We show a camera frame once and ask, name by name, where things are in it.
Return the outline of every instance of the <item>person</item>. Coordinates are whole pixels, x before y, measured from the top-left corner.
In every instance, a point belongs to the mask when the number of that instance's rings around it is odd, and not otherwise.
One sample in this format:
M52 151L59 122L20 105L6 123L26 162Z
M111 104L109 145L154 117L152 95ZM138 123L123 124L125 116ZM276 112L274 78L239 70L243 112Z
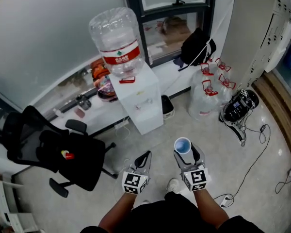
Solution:
M147 203L133 209L136 194L124 193L103 217L98 227L90 226L81 233L116 232L201 232L262 233L256 225L241 216L229 218L206 189L194 191L198 208L181 194L179 181L172 178L165 200Z

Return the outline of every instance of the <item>red clip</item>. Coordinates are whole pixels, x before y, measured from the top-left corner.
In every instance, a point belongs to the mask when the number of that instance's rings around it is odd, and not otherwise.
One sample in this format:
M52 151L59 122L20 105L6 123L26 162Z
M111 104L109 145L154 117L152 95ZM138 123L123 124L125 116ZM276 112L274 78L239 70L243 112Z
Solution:
M225 63L222 62L222 60L221 60L220 58L217 58L217 59L215 60L215 63L217 63L218 67L219 67L221 70L225 70L225 71L228 72L228 71L230 71L230 69L231 69L231 67L226 66Z
M73 160L74 159L74 154L72 154L72 153L66 153L65 159L66 160Z
M119 82L120 82L120 83L134 83L135 80L136 80L136 77L134 77L133 80L122 79L122 80L120 80Z
M205 75L205 76L213 76L213 73L210 72L210 69L209 69L209 64L208 63L201 63L200 64L200 70L202 71L202 73Z
M226 79L223 74L220 75L218 80L221 82L222 85L224 85L227 88L231 88L232 90L234 90L236 86L235 82L232 82L229 79Z
M210 84L207 85L206 88L205 88L205 86L204 86L204 83L205 83L205 82L210 82ZM217 94L218 94L217 91L213 91L213 90L212 90L211 80L204 80L204 81L202 82L202 85L203 85L203 90L205 91L205 94L206 94L206 95L208 95L208 96L211 97L211 96L214 96L214 95L217 95Z

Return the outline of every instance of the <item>human arm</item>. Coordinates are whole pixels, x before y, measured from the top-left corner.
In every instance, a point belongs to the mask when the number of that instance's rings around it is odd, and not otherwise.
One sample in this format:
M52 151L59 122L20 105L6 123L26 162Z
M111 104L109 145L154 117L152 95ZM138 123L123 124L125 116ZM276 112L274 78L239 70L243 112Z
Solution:
M206 189L194 191L194 196L201 218L218 229L229 217L213 200Z
M102 218L99 227L108 233L113 233L131 212L136 197L136 194L124 193L115 206Z

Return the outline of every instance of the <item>paper cup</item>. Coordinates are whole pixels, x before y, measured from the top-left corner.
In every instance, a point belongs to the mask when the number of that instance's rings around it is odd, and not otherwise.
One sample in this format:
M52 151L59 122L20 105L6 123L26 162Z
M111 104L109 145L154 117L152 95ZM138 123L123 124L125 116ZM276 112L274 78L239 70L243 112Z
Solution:
M191 150L191 141L186 137L180 137L175 141L174 148L179 154L186 154Z

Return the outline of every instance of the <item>window frame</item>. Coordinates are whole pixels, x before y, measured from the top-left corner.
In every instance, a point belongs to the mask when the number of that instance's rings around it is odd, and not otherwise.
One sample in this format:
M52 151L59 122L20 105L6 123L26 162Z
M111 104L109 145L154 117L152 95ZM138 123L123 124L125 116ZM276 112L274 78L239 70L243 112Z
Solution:
M163 17L203 12L203 32L210 37L215 0L205 0L205 2L185 3L181 5L168 5L146 11L143 8L142 0L126 0L126 3L127 6L132 9L137 16L141 42L145 52L145 62L151 68L177 58L181 54L181 49L168 55L162 56L156 60L153 60L153 63L150 64L143 23Z

